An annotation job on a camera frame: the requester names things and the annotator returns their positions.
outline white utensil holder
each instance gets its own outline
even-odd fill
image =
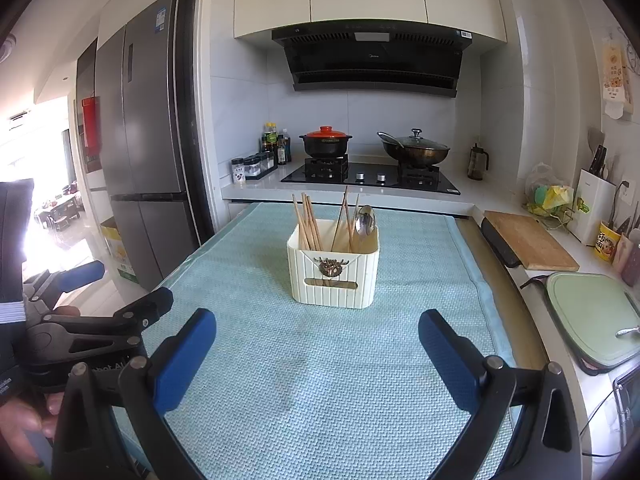
[[[318,220],[318,231],[322,247],[331,248],[336,230],[334,220]],[[289,274],[293,298],[306,304],[341,306],[345,308],[365,308],[373,302],[378,275],[380,240],[378,228],[369,236],[358,238],[353,234],[356,253],[348,252],[349,235],[341,225],[336,237],[334,251],[303,250],[299,226],[287,241]],[[326,260],[335,260],[335,264]],[[331,270],[339,272],[328,276]]]

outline plastic bag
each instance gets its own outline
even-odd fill
[[[542,162],[536,165],[525,180],[527,210],[537,216],[557,216],[564,206],[574,202],[574,190],[564,186],[553,170]]]
[[[536,194],[536,191],[539,187],[545,186],[546,189],[548,189],[549,186],[554,186],[555,184],[562,183],[559,181],[558,177],[554,175],[554,170],[551,166],[548,166],[543,162],[535,165],[533,170],[531,170],[531,173],[529,173],[529,176],[524,181],[524,193],[527,196],[527,201],[529,203],[539,203],[542,205],[545,195],[542,194],[542,192]],[[540,202],[536,200],[536,195],[538,196],[538,200],[542,198]]]

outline gas stove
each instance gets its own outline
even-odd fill
[[[341,158],[306,158],[304,166],[288,174],[282,182],[351,184],[353,186],[392,187],[459,195],[440,168],[413,168],[407,164],[366,164]]]

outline yellow cup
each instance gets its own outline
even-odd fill
[[[616,254],[616,246],[619,241],[620,235],[600,222],[600,232],[594,248],[596,254],[606,262],[611,262]]]

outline red fire extinguisher box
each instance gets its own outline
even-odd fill
[[[96,113],[96,98],[82,99],[82,116],[84,117],[84,147],[89,156],[100,153],[100,135]]]

